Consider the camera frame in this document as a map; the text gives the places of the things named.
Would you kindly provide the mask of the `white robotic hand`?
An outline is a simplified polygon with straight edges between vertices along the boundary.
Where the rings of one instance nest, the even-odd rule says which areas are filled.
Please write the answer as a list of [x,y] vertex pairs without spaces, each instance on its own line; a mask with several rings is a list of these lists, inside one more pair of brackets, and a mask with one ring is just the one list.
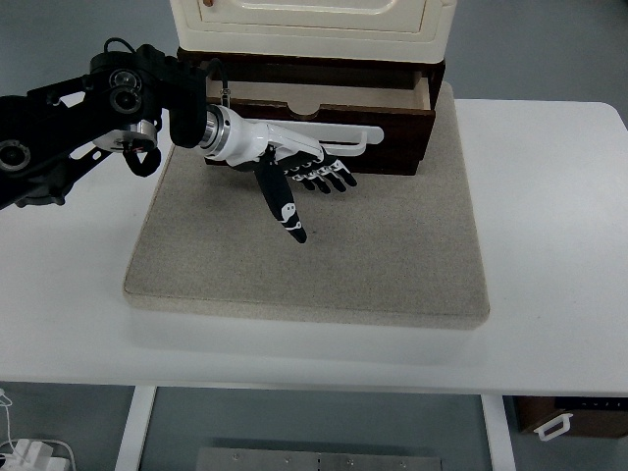
[[[307,234],[296,211],[294,198],[284,171],[277,162],[299,153],[304,162],[322,162],[324,150],[313,137],[289,130],[267,121],[251,121],[222,105],[209,104],[205,132],[200,141],[200,154],[207,160],[226,163],[230,167],[258,164],[254,170],[257,183],[271,214],[298,242]],[[287,177],[306,189],[330,193],[330,185],[339,192],[357,186],[357,181],[344,163],[337,159],[330,167],[302,174],[298,168],[287,169]]]

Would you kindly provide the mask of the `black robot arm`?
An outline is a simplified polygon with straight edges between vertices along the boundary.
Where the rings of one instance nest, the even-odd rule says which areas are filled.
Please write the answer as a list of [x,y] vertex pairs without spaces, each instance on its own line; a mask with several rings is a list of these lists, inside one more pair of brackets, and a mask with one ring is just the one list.
[[109,155],[121,154],[137,176],[152,175],[161,153],[157,134],[204,159],[250,172],[274,218],[299,242],[306,232],[291,182],[310,190],[345,191],[355,178],[340,153],[307,134],[241,117],[221,91],[206,99],[206,80],[224,65],[198,68],[151,45],[105,48],[86,75],[1,100],[1,203],[61,205],[74,184]]

